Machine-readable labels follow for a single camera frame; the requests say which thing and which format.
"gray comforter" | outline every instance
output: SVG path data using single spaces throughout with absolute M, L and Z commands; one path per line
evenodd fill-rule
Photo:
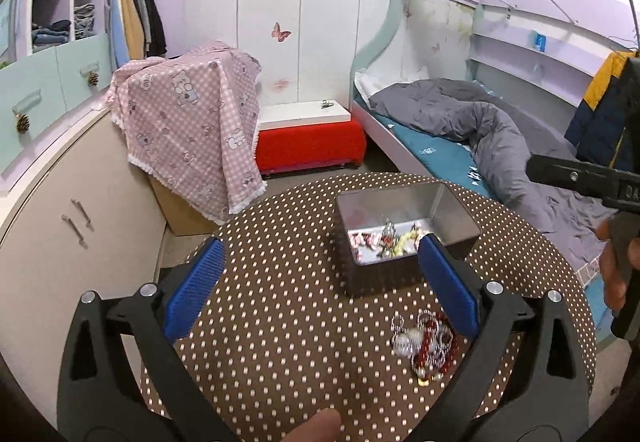
M 369 99 L 402 125 L 468 141 L 476 166 L 500 201 L 546 235 L 578 270 L 602 251 L 593 229 L 612 214 L 599 200 L 529 181 L 530 154 L 575 159 L 568 142 L 508 102 L 462 80 L 395 84 Z

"brown polka dot tablecloth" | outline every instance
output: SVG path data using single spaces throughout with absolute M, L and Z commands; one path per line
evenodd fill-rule
M 364 173 L 295 187 L 254 205 L 221 228 L 226 270 L 188 338 L 176 349 L 196 385 L 238 438 L 278 441 L 319 409 L 342 415 L 347 442 L 401 441 L 446 387 L 469 347 L 460 338 L 442 381 L 419 382 L 390 347 L 396 312 L 414 324 L 418 311 L 440 311 L 428 284 L 351 299 L 336 268 L 336 194 L 348 189 L 439 180 L 401 173 Z M 595 336 L 573 271 L 523 219 L 462 187 L 449 186 L 481 236 L 467 258 L 483 279 L 541 297 L 559 290 L 578 331 L 590 385 Z M 496 408 L 520 346 L 514 334 L 478 411 Z M 143 375 L 149 407 L 168 414 Z

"metal screw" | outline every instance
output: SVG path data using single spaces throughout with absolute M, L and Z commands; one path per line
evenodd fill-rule
M 502 285 L 497 281 L 490 281 L 489 283 L 487 283 L 486 289 L 489 291 L 490 294 L 493 294 L 494 296 L 502 294 L 502 291 L 504 290 Z
M 554 303 L 559 303 L 562 301 L 562 294 L 560 294 L 557 290 L 550 290 L 546 296 L 553 301 Z
M 82 294 L 82 297 L 80 298 L 80 300 L 82 301 L 82 303 L 84 303 L 85 305 L 88 305 L 89 303 L 91 303 L 93 300 L 95 299 L 95 292 L 93 290 L 90 290 L 88 292 L 85 292 L 84 294 Z
M 142 285 L 140 289 L 140 294 L 144 297 L 151 297 L 158 291 L 158 287 L 153 283 L 147 283 L 146 285 Z

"metal tin box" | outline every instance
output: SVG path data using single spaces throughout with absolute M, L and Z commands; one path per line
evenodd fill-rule
M 356 260 L 350 234 L 382 229 L 388 221 L 398 229 L 419 222 L 457 259 L 465 258 L 480 236 L 480 229 L 465 206 L 443 183 L 341 192 L 336 197 L 334 243 L 336 265 L 348 295 L 383 293 L 424 280 L 415 253 Z

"human hand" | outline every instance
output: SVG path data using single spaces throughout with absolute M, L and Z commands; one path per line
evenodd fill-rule
M 609 232 L 609 220 L 603 223 L 596 231 L 599 240 L 611 239 Z M 640 237 L 636 237 L 629 245 L 627 253 L 631 265 L 640 270 Z M 626 282 L 620 276 L 616 264 L 616 251 L 609 241 L 600 257 L 600 273 L 604 281 L 604 302 L 614 312 L 620 312 L 626 301 Z
M 335 409 L 323 409 L 289 433 L 282 442 L 335 442 L 342 418 Z

